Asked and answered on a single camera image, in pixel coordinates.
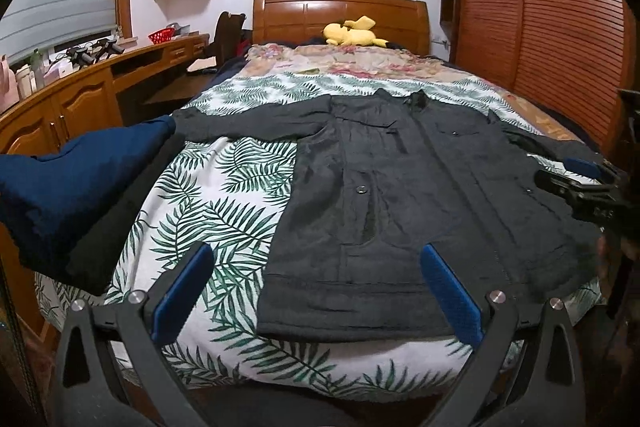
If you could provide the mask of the black zip jacket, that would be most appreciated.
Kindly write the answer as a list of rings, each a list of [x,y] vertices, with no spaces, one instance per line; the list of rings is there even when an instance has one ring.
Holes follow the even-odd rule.
[[[321,95],[214,116],[175,113],[191,142],[297,144],[291,196],[271,242],[259,335],[316,343],[447,336],[422,253],[483,291],[564,297],[594,273],[598,230],[536,187],[541,161],[598,161],[423,92]]]

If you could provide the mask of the wooden louvered wardrobe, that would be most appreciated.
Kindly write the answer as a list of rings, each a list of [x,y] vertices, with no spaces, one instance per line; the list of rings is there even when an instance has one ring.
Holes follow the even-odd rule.
[[[577,124],[608,158],[629,140],[618,92],[639,65],[624,0],[442,0],[450,60]]]

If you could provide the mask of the folded navy blue garment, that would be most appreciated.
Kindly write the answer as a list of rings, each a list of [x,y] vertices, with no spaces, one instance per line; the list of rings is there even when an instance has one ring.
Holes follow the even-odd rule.
[[[169,116],[91,131],[58,153],[1,156],[1,222],[23,256],[56,249],[91,227],[176,131]]]

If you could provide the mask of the green leaf pattern bedsheet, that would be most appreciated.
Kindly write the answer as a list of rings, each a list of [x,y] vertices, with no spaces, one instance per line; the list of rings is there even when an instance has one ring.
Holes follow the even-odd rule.
[[[200,95],[195,106],[230,115],[266,103],[320,95],[396,96],[423,91],[433,100],[494,113],[503,121],[561,141],[570,132],[522,98],[468,72],[428,79],[361,78],[294,72],[235,76]],[[333,398],[390,402],[442,392],[470,348],[451,336],[377,343],[291,343],[256,333],[256,310],[274,231],[291,193],[296,147],[250,138],[188,144],[156,182],[128,232],[104,295],[117,303],[148,288],[197,241],[217,254],[212,278],[168,362],[189,386],[262,381]]]

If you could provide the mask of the yellow plush toy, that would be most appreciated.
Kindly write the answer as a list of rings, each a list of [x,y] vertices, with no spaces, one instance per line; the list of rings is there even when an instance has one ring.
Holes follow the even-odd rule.
[[[363,15],[358,20],[330,23],[323,28],[323,37],[331,46],[379,46],[385,48],[387,40],[378,38],[372,29],[375,20]]]

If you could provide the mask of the long wooden desk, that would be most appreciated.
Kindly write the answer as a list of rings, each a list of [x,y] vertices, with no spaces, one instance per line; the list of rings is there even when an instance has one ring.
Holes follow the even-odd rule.
[[[152,120],[124,118],[119,95],[156,75],[188,65],[203,53],[207,43],[206,36],[195,36],[146,46],[52,83],[2,116],[1,156],[55,154],[84,133]],[[61,247],[73,247],[81,236]],[[1,260],[16,314],[29,332],[46,340],[54,327],[38,307],[36,277],[42,274],[22,265],[35,255],[21,255],[1,222]]]

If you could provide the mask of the floral quilt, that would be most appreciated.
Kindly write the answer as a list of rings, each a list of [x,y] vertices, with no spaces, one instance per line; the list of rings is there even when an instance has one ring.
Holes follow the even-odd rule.
[[[306,44],[253,44],[246,54],[247,64],[241,69],[241,77],[258,77],[279,72],[292,74],[337,74],[362,79],[412,80],[452,83],[463,80],[480,80],[483,87],[494,90],[507,109],[514,109],[516,116],[549,138],[568,141],[582,140],[570,129],[538,108],[506,89],[458,69],[437,57],[419,56],[407,50],[383,49],[377,46],[330,46]]]

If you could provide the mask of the wooden bed headboard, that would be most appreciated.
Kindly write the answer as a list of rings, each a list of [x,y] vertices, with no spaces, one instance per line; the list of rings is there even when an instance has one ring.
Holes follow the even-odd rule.
[[[418,0],[254,0],[252,38],[255,44],[302,44],[321,37],[329,23],[363,15],[375,21],[378,38],[416,55],[431,53],[427,6]]]

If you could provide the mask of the red basket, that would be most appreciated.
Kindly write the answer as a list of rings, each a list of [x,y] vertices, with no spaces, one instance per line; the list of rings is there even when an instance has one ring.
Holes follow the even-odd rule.
[[[165,42],[169,42],[172,38],[175,37],[176,31],[173,27],[165,27],[160,28],[159,30],[153,31],[152,34],[148,35],[149,40],[153,44],[161,44]]]

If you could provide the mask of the dark wooden chair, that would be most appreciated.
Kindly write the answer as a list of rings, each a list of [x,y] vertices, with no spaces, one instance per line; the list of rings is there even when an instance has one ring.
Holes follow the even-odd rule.
[[[235,57],[236,49],[241,42],[245,20],[244,13],[222,12],[217,20],[214,40],[204,49],[203,57],[214,58],[217,68],[221,68],[225,62]]]

